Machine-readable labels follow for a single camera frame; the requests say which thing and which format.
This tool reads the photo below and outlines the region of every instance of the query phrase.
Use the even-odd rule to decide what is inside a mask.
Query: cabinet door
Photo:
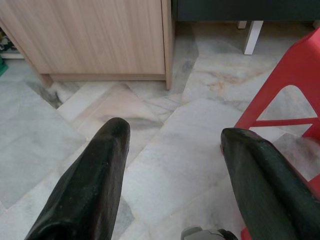
[[[161,0],[0,0],[41,74],[164,74]]]

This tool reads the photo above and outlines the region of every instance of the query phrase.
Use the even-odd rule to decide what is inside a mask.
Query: marble floor
[[[245,227],[220,134],[232,127],[286,50],[313,29],[266,23],[254,54],[234,23],[179,23],[173,84],[66,82],[45,88],[23,60],[0,77],[0,236],[23,240],[63,172],[112,117],[131,127],[130,150],[112,240],[178,240],[192,225]],[[260,119],[315,116],[301,92],[284,88]],[[253,128],[310,180],[320,147],[308,125]]]

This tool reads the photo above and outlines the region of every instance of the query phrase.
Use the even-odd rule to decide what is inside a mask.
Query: floor
[[[286,50],[313,29],[266,23],[252,56],[248,29],[179,23],[172,89],[163,82],[66,82],[44,88],[23,60],[0,77],[0,236],[23,240],[63,172],[112,117],[131,126],[130,151],[112,240],[178,240],[192,225],[245,227],[220,134],[232,127]],[[314,116],[286,87],[260,119]],[[320,147],[308,126],[253,128],[310,180]]]

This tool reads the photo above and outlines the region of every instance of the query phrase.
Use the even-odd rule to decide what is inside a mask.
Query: light wood cabinet
[[[168,0],[0,0],[0,27],[46,82],[171,80]]]

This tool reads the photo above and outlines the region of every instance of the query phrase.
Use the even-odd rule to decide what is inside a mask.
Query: wooden cabinet
[[[167,0],[0,0],[0,26],[47,80],[170,81],[170,11]]]

